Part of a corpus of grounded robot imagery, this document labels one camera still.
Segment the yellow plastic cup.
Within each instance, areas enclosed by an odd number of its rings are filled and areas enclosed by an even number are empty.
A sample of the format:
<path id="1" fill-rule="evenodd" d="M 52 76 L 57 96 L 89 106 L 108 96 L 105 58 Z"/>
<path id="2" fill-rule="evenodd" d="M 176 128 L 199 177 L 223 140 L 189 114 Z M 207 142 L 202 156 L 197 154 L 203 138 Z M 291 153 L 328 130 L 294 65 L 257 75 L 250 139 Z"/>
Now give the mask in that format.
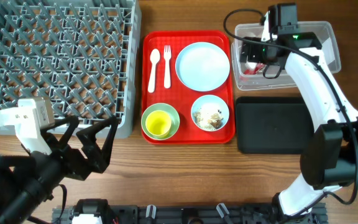
<path id="1" fill-rule="evenodd" d="M 147 131 L 155 138 L 164 138 L 170 131 L 172 120 L 166 111 L 151 112 L 145 120 Z"/>

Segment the small light blue bowl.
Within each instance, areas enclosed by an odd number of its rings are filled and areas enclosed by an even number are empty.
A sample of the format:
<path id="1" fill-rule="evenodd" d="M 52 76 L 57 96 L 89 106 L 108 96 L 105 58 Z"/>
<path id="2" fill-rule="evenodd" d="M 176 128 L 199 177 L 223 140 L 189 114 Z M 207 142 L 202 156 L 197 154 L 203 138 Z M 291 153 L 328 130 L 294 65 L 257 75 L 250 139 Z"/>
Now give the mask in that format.
<path id="1" fill-rule="evenodd" d="M 193 103 L 190 113 L 196 127 L 207 132 L 222 129 L 230 118 L 227 103 L 216 95 L 199 97 Z"/>

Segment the white plastic fork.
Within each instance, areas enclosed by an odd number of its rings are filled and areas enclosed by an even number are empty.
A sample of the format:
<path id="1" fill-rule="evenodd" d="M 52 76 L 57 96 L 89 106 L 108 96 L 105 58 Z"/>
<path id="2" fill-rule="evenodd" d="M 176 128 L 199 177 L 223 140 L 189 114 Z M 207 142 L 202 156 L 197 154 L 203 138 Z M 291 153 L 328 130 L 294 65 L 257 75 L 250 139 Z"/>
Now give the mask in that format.
<path id="1" fill-rule="evenodd" d="M 172 57 L 171 48 L 169 45 L 164 46 L 163 57 L 165 60 L 165 71 L 164 71 L 164 87 L 169 89 L 171 87 L 171 77 L 170 77 L 170 59 Z"/>

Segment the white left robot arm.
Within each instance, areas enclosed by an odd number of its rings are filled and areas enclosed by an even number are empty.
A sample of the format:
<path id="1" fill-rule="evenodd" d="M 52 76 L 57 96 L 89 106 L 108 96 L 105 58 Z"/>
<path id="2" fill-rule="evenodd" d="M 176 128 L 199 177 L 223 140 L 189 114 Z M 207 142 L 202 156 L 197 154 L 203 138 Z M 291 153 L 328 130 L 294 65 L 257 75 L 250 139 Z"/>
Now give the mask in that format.
<path id="1" fill-rule="evenodd" d="M 78 132 L 76 116 L 55 124 L 68 125 L 60 139 L 49 128 L 40 130 L 51 154 L 0 155 L 0 223 L 28 220 L 42 202 L 53 198 L 53 189 L 64 178 L 86 180 L 90 173 L 102 174 L 109 166 L 118 126 L 115 116 Z"/>

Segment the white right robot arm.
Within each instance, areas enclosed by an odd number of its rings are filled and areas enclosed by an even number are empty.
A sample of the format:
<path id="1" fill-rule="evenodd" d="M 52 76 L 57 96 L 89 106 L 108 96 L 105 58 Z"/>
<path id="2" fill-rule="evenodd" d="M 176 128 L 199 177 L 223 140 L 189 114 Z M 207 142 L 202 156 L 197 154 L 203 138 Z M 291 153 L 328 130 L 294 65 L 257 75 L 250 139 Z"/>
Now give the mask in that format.
<path id="1" fill-rule="evenodd" d="M 296 83 L 314 126 L 300 158 L 300 175 L 274 198 L 276 220 L 310 213 L 325 196 L 352 204 L 358 193 L 358 111 L 347 101 L 326 65 L 313 32 L 246 37 L 256 62 L 278 65 Z"/>

